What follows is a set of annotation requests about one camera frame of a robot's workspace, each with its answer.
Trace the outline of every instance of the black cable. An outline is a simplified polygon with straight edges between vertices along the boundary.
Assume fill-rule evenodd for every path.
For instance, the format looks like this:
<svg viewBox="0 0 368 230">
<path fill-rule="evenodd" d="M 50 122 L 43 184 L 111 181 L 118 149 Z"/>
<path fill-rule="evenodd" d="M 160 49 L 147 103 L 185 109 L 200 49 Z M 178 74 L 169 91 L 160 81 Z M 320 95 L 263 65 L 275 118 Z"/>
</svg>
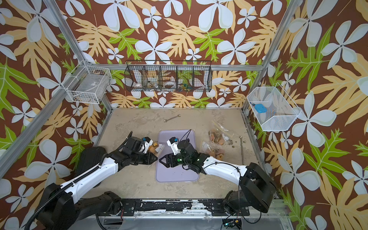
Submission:
<svg viewBox="0 0 368 230">
<path fill-rule="evenodd" d="M 99 165 L 101 166 L 103 163 L 103 160 L 105 159 L 107 153 L 105 153 L 100 162 Z M 29 230 L 32 222 L 38 217 L 38 215 L 42 212 L 42 210 L 51 202 L 53 201 L 53 199 L 55 199 L 56 197 L 58 197 L 62 192 L 64 192 L 66 189 L 68 189 L 69 187 L 73 186 L 73 184 L 77 183 L 78 181 L 82 180 L 83 178 L 91 175 L 93 172 L 95 172 L 96 170 L 98 170 L 100 167 L 96 166 L 95 168 L 93 168 L 91 171 L 81 175 L 80 177 L 78 177 L 77 179 L 75 179 L 74 181 L 72 181 L 71 183 L 67 184 L 66 186 L 64 186 L 63 188 L 61 188 L 59 191 L 57 191 L 53 196 L 51 196 L 49 199 L 47 199 L 45 201 L 45 203 L 43 203 L 35 212 L 34 214 L 31 216 L 31 218 L 27 221 L 27 223 L 24 226 L 24 230 Z"/>
<path fill-rule="evenodd" d="M 98 218 L 98 214 L 96 213 L 96 220 L 97 220 L 97 223 L 98 223 L 98 226 L 100 226 L 100 228 L 102 229 L 102 230 L 107 230 L 102 224 L 101 224 L 101 222 L 100 222 L 100 219 Z"/>
<path fill-rule="evenodd" d="M 123 148 L 123 146 L 125 145 L 125 143 L 128 141 L 128 138 L 130 138 L 132 135 L 133 135 L 133 131 L 130 131 L 127 138 L 124 140 L 124 142 L 116 150 L 117 151 L 121 150 Z"/>
<path fill-rule="evenodd" d="M 226 162 L 215 162 L 215 163 L 209 164 L 209 165 L 207 165 L 206 167 L 204 167 L 204 168 L 203 168 L 203 170 L 204 170 L 205 168 L 207 168 L 208 166 L 211 166 L 211 165 L 213 165 L 213 164 L 227 164 L 227 165 L 230 165 L 230 166 L 234 167 L 234 168 L 238 171 L 239 175 L 241 176 L 241 174 L 240 174 L 240 169 L 239 169 L 239 168 L 235 167 L 235 166 L 234 166 L 234 165 L 232 165 L 232 164 L 226 163 Z"/>
<path fill-rule="evenodd" d="M 182 167 L 184 170 L 190 170 L 190 168 L 185 169 L 185 168 L 184 168 L 184 165 L 181 165 L 181 167 Z"/>
<path fill-rule="evenodd" d="M 183 139 L 183 137 L 184 137 L 186 134 L 188 134 L 188 135 L 187 135 L 187 138 L 188 138 L 190 131 L 192 131 L 192 129 L 188 130 L 188 131 L 187 131 L 187 132 L 186 132 L 186 133 L 181 137 L 180 141 Z"/>
<path fill-rule="evenodd" d="M 221 228 L 220 228 L 220 230 L 222 230 L 222 226 L 224 225 L 224 223 L 222 222 L 222 219 L 221 219 Z"/>
<path fill-rule="evenodd" d="M 239 168 L 235 167 L 235 166 L 234 166 L 234 165 L 232 165 L 232 164 L 226 163 L 226 162 L 215 162 L 215 163 L 209 164 L 209 165 L 207 165 L 206 167 L 204 167 L 204 168 L 203 168 L 203 170 L 204 170 L 205 168 L 207 168 L 208 166 L 211 166 L 211 165 L 213 165 L 213 164 L 227 164 L 227 165 L 230 165 L 230 166 L 234 167 L 234 168 L 239 172 L 239 175 L 241 176 L 241 174 L 240 174 L 240 169 L 239 169 Z M 240 188 L 240 178 L 239 178 L 239 183 L 238 183 L 238 202 L 239 202 L 239 207 L 240 207 L 240 189 L 239 189 L 239 188 Z M 255 223 L 257 223 L 257 222 L 261 219 L 261 216 L 262 216 L 262 212 L 261 212 L 261 214 L 260 214 L 260 216 L 259 216 L 259 218 L 258 218 L 258 220 L 257 220 L 256 222 L 249 222 L 249 221 L 247 221 L 247 220 L 245 219 L 245 217 L 243 216 L 243 213 L 242 213 L 241 209 L 239 209 L 239 211 L 240 211 L 241 216 L 243 217 L 243 219 L 244 219 L 246 222 L 248 222 L 249 224 L 255 224 Z"/>
<path fill-rule="evenodd" d="M 240 207 L 240 179 L 239 179 L 239 184 L 238 184 L 238 202 L 239 202 L 239 207 Z M 243 212 L 241 211 L 241 209 L 239 208 L 239 211 L 240 211 L 240 214 L 241 214 L 241 216 L 243 217 L 243 219 L 246 221 L 246 222 L 248 222 L 249 224 L 255 224 L 255 223 L 257 223 L 260 219 L 261 219 L 261 216 L 262 216 L 262 212 L 260 212 L 261 214 L 259 215 L 259 218 L 258 218 L 258 220 L 257 221 L 255 221 L 255 222 L 249 222 L 244 216 L 243 216 Z"/>
<path fill-rule="evenodd" d="M 41 205 L 30 217 L 30 219 L 27 221 L 27 223 L 24 226 L 24 230 L 29 230 L 29 227 L 31 226 L 32 222 L 36 219 L 36 217 L 40 214 L 40 212 L 51 202 L 53 199 L 58 197 L 60 194 L 62 194 L 67 188 L 71 187 L 74 183 L 69 183 L 66 186 L 64 186 L 62 189 L 57 191 L 54 195 L 52 195 L 43 205 Z"/>
</svg>

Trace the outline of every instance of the black wire basket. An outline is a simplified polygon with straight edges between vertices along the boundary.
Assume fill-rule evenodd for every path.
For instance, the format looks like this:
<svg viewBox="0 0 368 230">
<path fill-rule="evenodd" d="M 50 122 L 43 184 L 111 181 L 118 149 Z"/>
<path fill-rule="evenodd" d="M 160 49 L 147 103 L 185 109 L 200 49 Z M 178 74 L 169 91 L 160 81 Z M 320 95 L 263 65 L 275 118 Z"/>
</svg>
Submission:
<svg viewBox="0 0 368 230">
<path fill-rule="evenodd" d="M 212 88 L 211 61 L 170 61 L 171 64 L 146 64 L 128 60 L 125 84 L 128 91 L 203 91 Z"/>
</svg>

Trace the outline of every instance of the wire basket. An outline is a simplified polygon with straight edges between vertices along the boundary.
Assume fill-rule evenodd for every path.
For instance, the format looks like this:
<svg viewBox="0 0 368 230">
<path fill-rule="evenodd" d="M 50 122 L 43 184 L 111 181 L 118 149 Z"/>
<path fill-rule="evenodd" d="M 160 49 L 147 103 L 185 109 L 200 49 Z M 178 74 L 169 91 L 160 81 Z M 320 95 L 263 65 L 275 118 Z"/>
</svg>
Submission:
<svg viewBox="0 0 368 230">
<path fill-rule="evenodd" d="M 212 89 L 211 62 L 205 65 L 194 65 L 193 61 L 188 62 L 191 64 L 147 65 L 137 61 L 127 61 L 126 89 L 168 92 L 202 92 L 205 89 L 209 92 Z"/>
<path fill-rule="evenodd" d="M 99 104 L 111 78 L 108 68 L 84 66 L 76 73 L 66 91 L 74 102 Z"/>
<path fill-rule="evenodd" d="M 281 89 L 284 92 L 284 96 L 273 86 L 256 87 L 247 96 L 248 102 L 263 131 L 287 131 L 301 113 L 301 109 L 294 100 L 282 87 Z M 294 103 L 294 109 L 288 100 Z M 266 108 L 266 112 L 259 113 L 255 109 L 257 104 L 262 104 Z"/>
</svg>

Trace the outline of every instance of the plastic bag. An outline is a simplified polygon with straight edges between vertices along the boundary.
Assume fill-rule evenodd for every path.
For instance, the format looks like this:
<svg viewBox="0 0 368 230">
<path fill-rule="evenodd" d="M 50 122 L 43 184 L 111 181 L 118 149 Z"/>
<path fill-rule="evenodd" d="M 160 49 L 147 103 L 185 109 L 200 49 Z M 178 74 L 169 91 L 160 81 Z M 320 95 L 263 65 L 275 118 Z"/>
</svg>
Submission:
<svg viewBox="0 0 368 230">
<path fill-rule="evenodd" d="M 211 145 L 205 141 L 202 142 L 202 152 L 218 160 L 222 160 L 225 154 L 225 150 L 218 148 L 218 145 Z"/>
<path fill-rule="evenodd" d="M 212 125 L 213 127 L 208 132 L 208 135 L 213 143 L 223 145 L 234 136 L 234 131 L 226 129 L 216 121 L 212 121 Z"/>
</svg>

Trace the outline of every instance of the white wire basket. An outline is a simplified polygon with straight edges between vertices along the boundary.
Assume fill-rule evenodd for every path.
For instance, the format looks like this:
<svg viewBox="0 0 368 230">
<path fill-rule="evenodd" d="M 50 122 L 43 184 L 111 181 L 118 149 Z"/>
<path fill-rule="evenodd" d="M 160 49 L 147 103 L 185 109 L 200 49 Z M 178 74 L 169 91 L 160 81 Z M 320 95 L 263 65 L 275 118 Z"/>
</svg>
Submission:
<svg viewBox="0 0 368 230">
<path fill-rule="evenodd" d="M 287 131 L 301 113 L 290 95 L 280 86 L 283 94 L 273 86 L 256 87 L 247 96 L 255 117 L 263 131 Z M 293 109 L 288 101 L 295 105 Z M 254 105 L 262 104 L 267 111 L 259 113 Z"/>
<path fill-rule="evenodd" d="M 99 104 L 106 88 L 110 85 L 111 72 L 108 68 L 84 66 L 66 88 L 72 101 Z"/>
</svg>

